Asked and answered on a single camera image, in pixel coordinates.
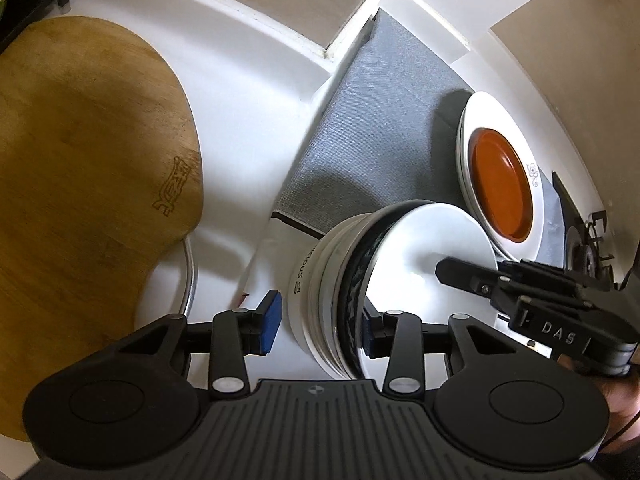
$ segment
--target stack of bowls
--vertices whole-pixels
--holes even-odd
[[[380,312],[412,312],[423,322],[446,324],[465,312],[494,325],[488,300],[437,281],[435,265],[446,256],[496,268],[485,232],[452,205],[409,200],[341,222],[292,275],[287,311],[297,342],[334,379],[382,384],[388,359],[371,360],[361,348],[365,297]],[[443,357],[426,356],[426,368],[428,387],[440,386]]]

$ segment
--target orange plate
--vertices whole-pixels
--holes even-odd
[[[500,133],[480,128],[471,138],[471,179],[489,224],[523,242],[533,224],[533,199],[518,155]]]

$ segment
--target engraved logo on cutting board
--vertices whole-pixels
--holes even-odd
[[[529,176],[533,179],[531,182],[533,187],[538,187],[538,167],[534,163],[527,164],[527,171],[529,171]]]
[[[174,156],[174,168],[169,178],[162,184],[159,195],[160,200],[154,202],[154,207],[164,216],[169,216],[175,208],[175,201],[178,200],[184,183],[191,173],[189,166],[179,156]]]

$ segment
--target black cable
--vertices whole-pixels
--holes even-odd
[[[624,425],[624,427],[617,432],[614,436],[612,436],[611,438],[608,438],[606,441],[604,441],[604,443],[602,444],[602,446],[600,446],[600,449],[606,449],[607,446],[609,444],[611,444],[614,440],[619,439],[621,436],[623,436],[626,433],[626,430],[628,430],[629,428],[631,428],[636,421],[640,418],[640,411],[638,411],[635,415],[634,418],[632,418],[628,423],[626,423]]]

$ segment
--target screw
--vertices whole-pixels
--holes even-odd
[[[420,389],[420,383],[411,377],[396,377],[389,381],[389,388],[397,394],[412,394]]]
[[[221,394],[234,394],[244,388],[244,381],[237,377],[220,377],[213,381],[211,386]]]

